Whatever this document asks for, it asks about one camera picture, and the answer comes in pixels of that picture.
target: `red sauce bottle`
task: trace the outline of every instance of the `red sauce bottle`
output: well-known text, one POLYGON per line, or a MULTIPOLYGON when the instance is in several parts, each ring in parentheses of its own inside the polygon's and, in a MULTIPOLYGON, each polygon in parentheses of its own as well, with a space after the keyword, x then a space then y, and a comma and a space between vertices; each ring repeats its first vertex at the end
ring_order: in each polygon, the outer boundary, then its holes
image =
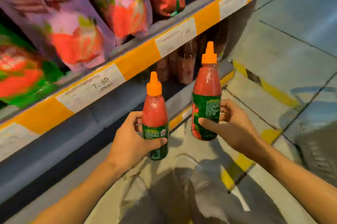
MULTIPOLYGON (((168 139, 168 117, 165 100, 162 93, 161 83, 158 81, 156 72, 151 72, 150 82, 146 85, 147 96, 144 103, 141 123, 143 127, 143 138, 153 140, 157 138, 168 139)), ((168 143, 157 150, 149 153, 152 160, 162 160, 167 156, 168 143)))
POLYGON ((220 117, 221 85, 216 59, 213 42, 208 42, 206 53, 201 59, 203 66, 199 69, 192 94, 192 134, 197 139, 204 141, 215 139, 217 134, 203 128, 198 123, 198 119, 203 117, 218 123, 220 117))

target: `white price label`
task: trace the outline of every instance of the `white price label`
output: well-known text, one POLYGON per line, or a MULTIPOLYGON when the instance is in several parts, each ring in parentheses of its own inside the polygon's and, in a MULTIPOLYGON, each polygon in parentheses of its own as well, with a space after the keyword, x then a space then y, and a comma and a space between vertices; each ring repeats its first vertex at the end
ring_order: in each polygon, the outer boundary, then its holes
POLYGON ((196 37, 196 23, 194 18, 189 18, 179 26, 167 31, 155 39, 160 56, 164 58, 178 47, 196 37))
POLYGON ((183 114, 181 114, 181 116, 183 117, 183 120, 184 120, 185 118, 187 118, 191 114, 192 114, 192 108, 188 108, 187 110, 185 110, 183 112, 183 114))
POLYGON ((232 13, 247 5, 248 0, 220 0, 220 20, 225 19, 232 13))
POLYGON ((77 113, 124 82, 122 73, 113 64, 56 98, 67 109, 77 113))
POLYGON ((8 158, 28 143, 40 137, 40 134, 32 132, 24 126, 16 123, 0 130, 0 161, 8 158))

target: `orange nozzle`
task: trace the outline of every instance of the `orange nozzle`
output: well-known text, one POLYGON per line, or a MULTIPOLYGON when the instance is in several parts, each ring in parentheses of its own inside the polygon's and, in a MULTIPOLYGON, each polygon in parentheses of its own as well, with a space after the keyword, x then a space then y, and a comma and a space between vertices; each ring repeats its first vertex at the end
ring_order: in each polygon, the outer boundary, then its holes
POLYGON ((151 72, 150 82, 146 85, 146 92, 150 96, 161 95, 161 83, 158 81, 158 76, 155 71, 151 72))
POLYGON ((202 64, 215 64, 216 63, 216 54, 214 53, 213 42, 209 41, 207 43, 206 52, 201 57, 202 64))

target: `hand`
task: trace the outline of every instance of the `hand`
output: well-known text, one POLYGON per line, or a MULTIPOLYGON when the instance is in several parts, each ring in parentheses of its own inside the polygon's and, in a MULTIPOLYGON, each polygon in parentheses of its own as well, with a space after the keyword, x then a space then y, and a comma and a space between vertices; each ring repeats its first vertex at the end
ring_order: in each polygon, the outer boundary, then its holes
POLYGON ((130 112, 117 130, 107 161, 122 169, 122 174, 135 167, 151 150, 167 143, 166 138, 144 140, 136 132, 142 111, 130 112))
POLYGON ((247 114, 231 100, 222 100, 220 106, 220 121, 226 121, 226 124, 217 124, 205 118, 199 118, 199 124, 216 132, 233 149, 254 160, 259 148, 259 134, 247 114))

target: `forearm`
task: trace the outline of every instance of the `forearm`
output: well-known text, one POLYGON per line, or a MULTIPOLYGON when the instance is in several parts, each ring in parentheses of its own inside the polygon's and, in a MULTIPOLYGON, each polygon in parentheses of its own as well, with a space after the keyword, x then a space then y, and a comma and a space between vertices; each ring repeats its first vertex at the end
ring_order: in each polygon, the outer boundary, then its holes
POLYGON ((79 187, 40 213, 32 224, 82 224, 122 174, 117 165, 101 163, 79 187))
POLYGON ((337 219, 337 188, 260 142, 265 154, 257 162, 276 178, 320 224, 337 219))

